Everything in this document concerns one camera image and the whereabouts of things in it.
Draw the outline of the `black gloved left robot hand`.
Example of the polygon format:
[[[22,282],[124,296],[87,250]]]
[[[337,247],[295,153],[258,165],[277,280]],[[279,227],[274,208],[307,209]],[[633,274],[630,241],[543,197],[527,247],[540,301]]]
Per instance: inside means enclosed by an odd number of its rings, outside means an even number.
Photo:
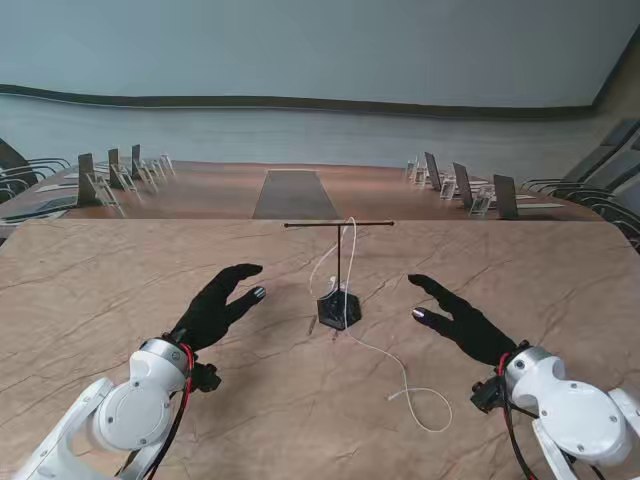
[[[169,337],[176,343],[187,345],[193,352],[217,343],[233,323],[264,298],[266,291],[258,286],[231,303],[227,302],[241,281],[257,276],[262,270],[261,265],[249,263],[221,270],[192,299],[186,312],[169,332]]]

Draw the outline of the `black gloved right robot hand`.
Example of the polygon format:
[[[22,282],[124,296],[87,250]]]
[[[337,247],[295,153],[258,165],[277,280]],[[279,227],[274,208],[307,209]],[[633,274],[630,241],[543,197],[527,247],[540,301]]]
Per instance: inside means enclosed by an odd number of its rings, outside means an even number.
[[[422,274],[409,274],[411,284],[432,296],[450,318],[423,307],[412,311],[413,318],[440,336],[453,341],[467,356],[489,366],[498,366],[504,354],[518,345],[465,299]]]

